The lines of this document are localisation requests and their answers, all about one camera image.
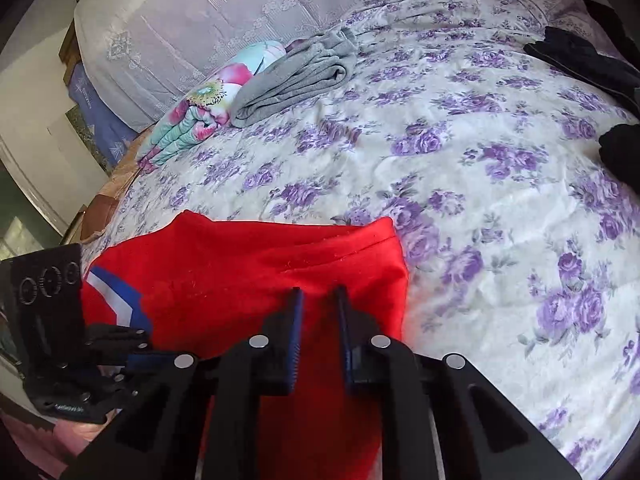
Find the blue stripe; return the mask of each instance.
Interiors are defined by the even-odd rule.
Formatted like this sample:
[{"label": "blue stripe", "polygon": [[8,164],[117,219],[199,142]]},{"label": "blue stripe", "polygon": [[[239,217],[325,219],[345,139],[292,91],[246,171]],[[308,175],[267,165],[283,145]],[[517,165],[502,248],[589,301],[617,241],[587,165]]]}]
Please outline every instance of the blue stripe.
[{"label": "blue stripe", "polygon": [[109,285],[109,288],[131,307],[133,312],[131,313],[130,326],[132,328],[142,328],[151,335],[151,322],[146,314],[142,312],[142,307],[140,307],[140,298],[142,298],[142,294],[130,286],[129,283],[124,282],[118,276],[111,274],[108,270],[105,270],[102,267],[93,266],[90,272],[94,273],[98,278]]}]

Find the bed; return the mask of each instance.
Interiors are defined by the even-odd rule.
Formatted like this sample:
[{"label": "bed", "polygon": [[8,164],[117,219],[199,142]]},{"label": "bed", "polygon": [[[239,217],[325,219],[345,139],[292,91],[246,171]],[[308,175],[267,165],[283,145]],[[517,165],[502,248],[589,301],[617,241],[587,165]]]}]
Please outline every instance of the bed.
[{"label": "bed", "polygon": [[405,341],[466,355],[600,478],[640,420],[640,203],[597,139],[638,120],[523,46],[552,25],[619,54],[579,0],[369,0],[343,21],[360,42],[344,88],[140,176],[85,268],[185,209],[390,216],[411,275]]}]

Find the white stripe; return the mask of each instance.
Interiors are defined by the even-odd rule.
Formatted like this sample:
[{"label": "white stripe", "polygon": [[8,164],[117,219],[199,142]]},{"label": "white stripe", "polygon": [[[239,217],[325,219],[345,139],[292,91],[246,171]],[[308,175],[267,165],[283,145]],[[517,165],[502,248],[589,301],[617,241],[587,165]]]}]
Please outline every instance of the white stripe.
[{"label": "white stripe", "polygon": [[89,272],[86,282],[91,285],[104,298],[111,310],[116,313],[116,324],[120,326],[131,326],[131,314],[133,309],[129,303],[124,301],[117,293],[98,278],[94,273]]}]

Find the folded red clothing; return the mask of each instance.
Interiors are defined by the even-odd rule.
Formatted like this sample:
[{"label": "folded red clothing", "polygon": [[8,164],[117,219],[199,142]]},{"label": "folded red clothing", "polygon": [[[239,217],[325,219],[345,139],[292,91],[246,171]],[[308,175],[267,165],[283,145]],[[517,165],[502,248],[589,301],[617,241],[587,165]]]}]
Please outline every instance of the folded red clothing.
[{"label": "folded red clothing", "polygon": [[187,211],[98,257],[82,306],[88,324],[145,328],[156,349],[210,358],[259,333],[291,288],[302,288],[298,382],[289,397],[261,399],[260,478],[365,480],[380,446],[380,414],[372,399],[344,389],[332,298],[339,284],[383,333],[400,337],[407,270],[391,219],[302,226],[212,222]]}]

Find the metal pin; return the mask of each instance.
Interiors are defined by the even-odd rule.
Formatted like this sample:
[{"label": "metal pin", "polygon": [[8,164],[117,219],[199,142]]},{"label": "metal pin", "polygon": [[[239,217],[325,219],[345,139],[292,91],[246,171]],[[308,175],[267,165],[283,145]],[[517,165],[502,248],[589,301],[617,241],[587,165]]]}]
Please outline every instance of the metal pin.
[{"label": "metal pin", "polygon": [[254,335],[251,339],[249,339],[249,346],[251,346],[252,348],[264,348],[268,344],[269,338],[262,334]]},{"label": "metal pin", "polygon": [[180,354],[174,359],[174,365],[176,368],[189,368],[193,362],[193,356],[189,354]]},{"label": "metal pin", "polygon": [[376,348],[387,348],[391,345],[391,339],[386,335],[378,334],[371,338],[371,344]]},{"label": "metal pin", "polygon": [[448,355],[445,362],[449,368],[453,368],[455,370],[460,370],[460,368],[463,368],[466,364],[465,358],[460,354]]}]

